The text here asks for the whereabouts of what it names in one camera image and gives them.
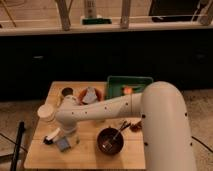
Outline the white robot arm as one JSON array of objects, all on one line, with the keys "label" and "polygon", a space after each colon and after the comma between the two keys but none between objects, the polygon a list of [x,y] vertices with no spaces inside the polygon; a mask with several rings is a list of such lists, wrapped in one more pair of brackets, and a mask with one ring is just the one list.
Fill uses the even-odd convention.
[{"label": "white robot arm", "polygon": [[186,103],[168,82],[89,105],[76,105],[66,97],[55,118],[65,132],[72,132],[79,121],[140,118],[147,171],[197,171]]}]

